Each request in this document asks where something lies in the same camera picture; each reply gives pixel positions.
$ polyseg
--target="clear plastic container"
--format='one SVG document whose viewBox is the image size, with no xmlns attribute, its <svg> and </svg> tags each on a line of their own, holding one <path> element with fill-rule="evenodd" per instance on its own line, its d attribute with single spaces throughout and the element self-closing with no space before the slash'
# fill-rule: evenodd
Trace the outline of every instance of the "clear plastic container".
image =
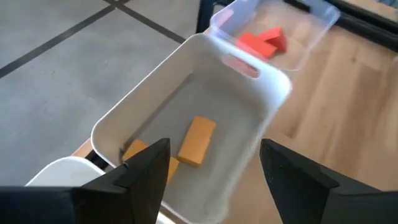
<svg viewBox="0 0 398 224">
<path fill-rule="evenodd" d="M 247 46 L 243 50 L 290 72 L 300 69 L 311 48 L 339 16 L 336 7 L 322 0 L 236 0 L 211 18 L 210 35 L 236 44 L 244 32 L 258 35 L 281 27 L 287 39 L 286 53 L 267 60 Z"/>
</svg>

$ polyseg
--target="yellow block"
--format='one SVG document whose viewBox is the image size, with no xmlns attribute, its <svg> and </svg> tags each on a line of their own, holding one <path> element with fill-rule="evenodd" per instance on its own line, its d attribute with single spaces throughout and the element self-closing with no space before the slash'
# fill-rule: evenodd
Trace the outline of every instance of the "yellow block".
<svg viewBox="0 0 398 224">
<path fill-rule="evenodd" d="M 195 116 L 178 153 L 178 159 L 193 166 L 200 166 L 215 128 L 214 121 Z"/>
<path fill-rule="evenodd" d="M 122 161 L 126 161 L 127 159 L 129 159 L 130 157 L 132 157 L 133 155 L 137 154 L 138 152 L 141 152 L 143 149 L 145 149 L 146 147 L 148 147 L 143 141 L 135 139 L 130 147 L 127 149 L 127 151 L 124 153 L 123 157 L 122 157 Z"/>
<path fill-rule="evenodd" d="M 170 180 L 173 178 L 174 172 L 177 170 L 179 163 L 180 163 L 180 161 L 178 161 L 176 158 L 170 157 L 169 174 L 167 176 L 167 184 L 169 184 Z"/>
</svg>

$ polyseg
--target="wooden block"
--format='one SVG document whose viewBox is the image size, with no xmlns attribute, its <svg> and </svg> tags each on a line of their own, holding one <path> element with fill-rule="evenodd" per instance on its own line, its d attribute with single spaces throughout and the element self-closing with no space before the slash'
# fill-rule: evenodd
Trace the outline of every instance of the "wooden block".
<svg viewBox="0 0 398 224">
<path fill-rule="evenodd" d="M 145 149 L 147 146 L 147 144 L 145 144 L 143 141 L 135 139 L 130 147 L 127 149 L 127 151 L 124 153 L 124 155 L 122 156 L 122 161 L 126 161 L 127 159 L 129 159 L 130 157 L 132 157 L 133 155 L 137 154 L 138 152 L 141 152 L 143 149 Z"/>
<path fill-rule="evenodd" d="M 180 161 L 178 161 L 176 158 L 170 157 L 169 174 L 167 176 L 167 184 L 169 184 L 171 179 L 173 178 L 174 172 L 177 170 L 179 163 L 180 163 Z"/>
<path fill-rule="evenodd" d="M 193 166 L 200 166 L 215 128 L 214 121 L 195 116 L 178 153 L 178 159 Z"/>
<path fill-rule="evenodd" d="M 260 38 L 248 32 L 238 38 L 236 45 L 243 50 L 247 50 L 249 47 L 266 59 L 271 59 L 277 50 L 273 45 L 263 42 Z"/>
<path fill-rule="evenodd" d="M 284 33 L 282 32 L 282 28 L 275 27 L 269 29 L 258 36 L 262 41 L 267 42 L 275 46 L 278 50 L 282 52 L 286 52 L 287 50 L 287 41 Z"/>
</svg>

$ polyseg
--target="white plastic part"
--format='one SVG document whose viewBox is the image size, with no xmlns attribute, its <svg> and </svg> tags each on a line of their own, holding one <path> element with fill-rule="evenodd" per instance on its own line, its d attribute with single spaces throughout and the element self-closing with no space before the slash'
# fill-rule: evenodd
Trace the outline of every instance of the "white plastic part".
<svg viewBox="0 0 398 224">
<path fill-rule="evenodd" d="M 236 58 L 257 72 L 226 65 Z M 95 152 L 113 167 L 132 138 L 171 139 L 176 156 L 194 116 L 216 122 L 200 167 L 180 163 L 162 205 L 187 223 L 219 223 L 234 186 L 253 157 L 291 82 L 280 70 L 212 36 L 190 37 L 94 126 Z"/>
<path fill-rule="evenodd" d="M 90 161 L 68 156 L 45 166 L 26 186 L 78 187 L 103 175 L 105 172 Z M 156 224 L 175 224 L 159 212 Z"/>
</svg>

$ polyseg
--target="red block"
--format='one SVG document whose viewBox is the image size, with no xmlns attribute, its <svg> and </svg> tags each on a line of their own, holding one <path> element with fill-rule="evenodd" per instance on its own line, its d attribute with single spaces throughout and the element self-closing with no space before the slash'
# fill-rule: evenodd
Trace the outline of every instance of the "red block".
<svg viewBox="0 0 398 224">
<path fill-rule="evenodd" d="M 286 52 L 287 50 L 286 37 L 280 27 L 275 27 L 263 32 L 259 35 L 259 38 L 268 44 L 272 44 L 282 52 Z"/>
<path fill-rule="evenodd" d="M 238 38 L 236 45 L 243 50 L 247 50 L 246 48 L 249 47 L 266 59 L 270 59 L 277 50 L 273 45 L 263 42 L 259 37 L 248 32 Z"/>
</svg>

